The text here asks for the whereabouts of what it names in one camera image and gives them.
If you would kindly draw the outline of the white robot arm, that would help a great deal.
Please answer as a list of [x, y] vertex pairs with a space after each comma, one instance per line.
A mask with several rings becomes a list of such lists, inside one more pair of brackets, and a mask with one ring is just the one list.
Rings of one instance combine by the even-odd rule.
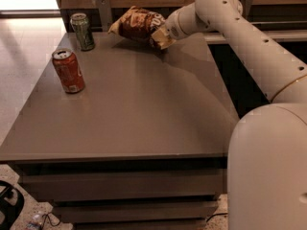
[[269, 100], [239, 121], [229, 142], [228, 229], [307, 230], [307, 65], [241, 8], [238, 0], [195, 0], [159, 32], [220, 32]]

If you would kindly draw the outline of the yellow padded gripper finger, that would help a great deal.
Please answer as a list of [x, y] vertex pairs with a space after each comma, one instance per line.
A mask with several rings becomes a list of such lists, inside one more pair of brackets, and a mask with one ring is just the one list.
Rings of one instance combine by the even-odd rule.
[[158, 48], [164, 50], [174, 44], [176, 41], [171, 38], [165, 26], [161, 26], [152, 34], [153, 41]]

